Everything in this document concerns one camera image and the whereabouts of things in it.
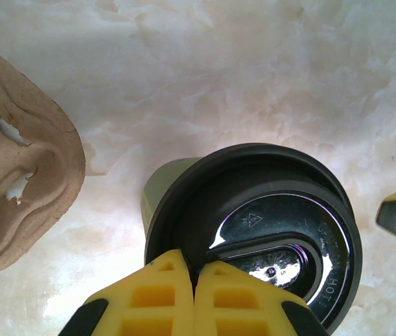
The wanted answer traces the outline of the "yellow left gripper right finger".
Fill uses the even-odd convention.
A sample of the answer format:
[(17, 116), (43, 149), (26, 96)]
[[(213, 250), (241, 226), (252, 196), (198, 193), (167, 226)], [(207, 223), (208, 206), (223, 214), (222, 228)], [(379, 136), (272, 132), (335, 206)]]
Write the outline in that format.
[(299, 296), (222, 261), (202, 269), (194, 297), (195, 335), (327, 335)]

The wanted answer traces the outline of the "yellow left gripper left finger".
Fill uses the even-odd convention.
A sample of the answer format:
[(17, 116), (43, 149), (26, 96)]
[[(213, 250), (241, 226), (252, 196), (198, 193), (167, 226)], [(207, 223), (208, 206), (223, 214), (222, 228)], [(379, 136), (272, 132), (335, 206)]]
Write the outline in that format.
[(61, 335), (192, 335), (193, 291), (179, 249), (92, 294)]

